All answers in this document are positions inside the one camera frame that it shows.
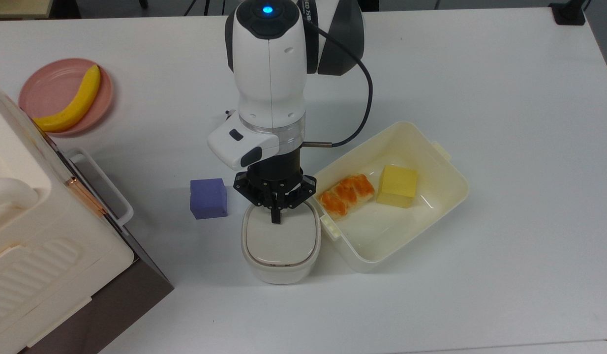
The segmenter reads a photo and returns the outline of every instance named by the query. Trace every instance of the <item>yellow sponge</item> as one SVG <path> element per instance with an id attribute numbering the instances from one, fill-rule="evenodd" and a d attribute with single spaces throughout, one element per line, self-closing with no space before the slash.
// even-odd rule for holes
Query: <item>yellow sponge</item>
<path id="1" fill-rule="evenodd" d="M 380 186 L 376 202 L 408 208 L 415 197 L 418 171 L 387 165 L 380 176 Z"/>

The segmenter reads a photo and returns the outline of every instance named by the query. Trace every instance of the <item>table surface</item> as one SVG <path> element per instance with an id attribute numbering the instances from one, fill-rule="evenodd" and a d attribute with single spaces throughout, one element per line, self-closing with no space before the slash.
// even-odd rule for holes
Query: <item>table surface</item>
<path id="1" fill-rule="evenodd" d="M 607 354 L 607 341 L 443 350 L 428 354 Z"/>
<path id="2" fill-rule="evenodd" d="M 48 18 L 53 0 L 0 0 L 0 18 Z"/>
<path id="3" fill-rule="evenodd" d="M 290 286 L 254 278 L 248 202 L 195 220 L 191 179 L 234 173 L 207 135 L 238 101 L 224 17 L 0 23 L 13 99 L 48 62 L 80 57 L 115 83 L 110 114 L 56 139 L 99 162 L 135 208 L 128 227 L 176 286 L 106 353 L 393 353 L 607 339 L 607 67 L 590 27 L 549 9 L 367 13 L 369 123 L 302 150 L 314 174 L 399 120 L 438 141 L 470 184 L 460 206 L 371 274 L 327 240 Z M 308 76 L 306 138 L 358 126 L 362 73 Z"/>

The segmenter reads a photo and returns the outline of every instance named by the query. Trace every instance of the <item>bread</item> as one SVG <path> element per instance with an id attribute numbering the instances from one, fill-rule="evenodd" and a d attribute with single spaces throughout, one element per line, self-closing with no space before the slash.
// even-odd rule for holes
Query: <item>bread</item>
<path id="1" fill-rule="evenodd" d="M 371 199 L 375 194 L 373 185 L 365 175 L 352 175 L 324 191 L 319 202 L 330 217 L 338 220 L 360 204 Z"/>

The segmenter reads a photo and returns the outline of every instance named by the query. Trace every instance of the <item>yellow banana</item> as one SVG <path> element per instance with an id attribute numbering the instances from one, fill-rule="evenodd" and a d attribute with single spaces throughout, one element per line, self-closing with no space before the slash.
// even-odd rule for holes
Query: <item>yellow banana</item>
<path id="1" fill-rule="evenodd" d="M 57 114 L 34 118 L 34 123 L 44 132 L 62 132 L 70 129 L 90 109 L 99 87 L 100 69 L 98 65 L 92 65 L 85 72 L 81 85 L 78 87 L 78 92 L 76 92 L 76 96 L 69 105 Z"/>

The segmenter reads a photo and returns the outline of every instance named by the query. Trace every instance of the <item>purple cube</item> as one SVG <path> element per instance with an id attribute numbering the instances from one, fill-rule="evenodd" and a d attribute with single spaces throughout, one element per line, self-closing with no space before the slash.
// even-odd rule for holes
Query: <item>purple cube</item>
<path id="1" fill-rule="evenodd" d="M 189 210 L 196 219 L 227 216 L 227 190 L 220 178 L 189 182 Z"/>

